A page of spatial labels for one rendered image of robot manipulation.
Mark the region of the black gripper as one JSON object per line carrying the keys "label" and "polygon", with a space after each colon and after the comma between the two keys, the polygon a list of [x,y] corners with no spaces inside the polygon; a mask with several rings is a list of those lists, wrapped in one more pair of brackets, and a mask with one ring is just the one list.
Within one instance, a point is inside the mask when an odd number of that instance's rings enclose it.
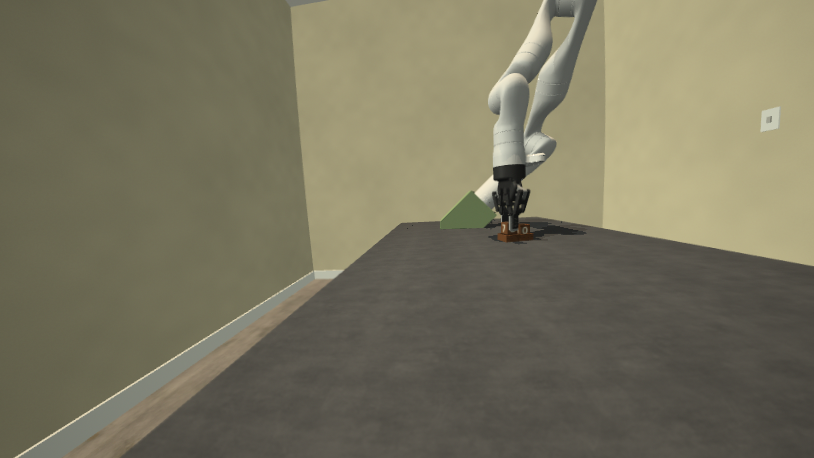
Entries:
{"label": "black gripper", "polygon": [[518,216],[525,212],[530,195],[530,189],[522,188],[521,179],[524,178],[524,164],[493,167],[493,180],[503,180],[498,182],[497,191],[492,192],[493,201],[496,212],[501,215],[501,222],[509,221],[509,231],[518,230]]}

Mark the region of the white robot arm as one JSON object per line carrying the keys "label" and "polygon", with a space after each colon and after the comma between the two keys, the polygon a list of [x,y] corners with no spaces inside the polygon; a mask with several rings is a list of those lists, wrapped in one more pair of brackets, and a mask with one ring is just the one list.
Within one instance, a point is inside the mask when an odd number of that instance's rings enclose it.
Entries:
{"label": "white robot arm", "polygon": [[[556,140],[542,133],[541,128],[545,118],[564,100],[568,92],[596,2],[597,0],[543,1],[525,42],[489,94],[489,109],[500,115],[493,130],[493,167],[525,165],[526,162],[527,176],[554,152]],[[553,43],[550,22],[555,16],[575,18],[566,39],[546,62]],[[528,84],[538,73],[539,80],[524,131],[530,93]]]}

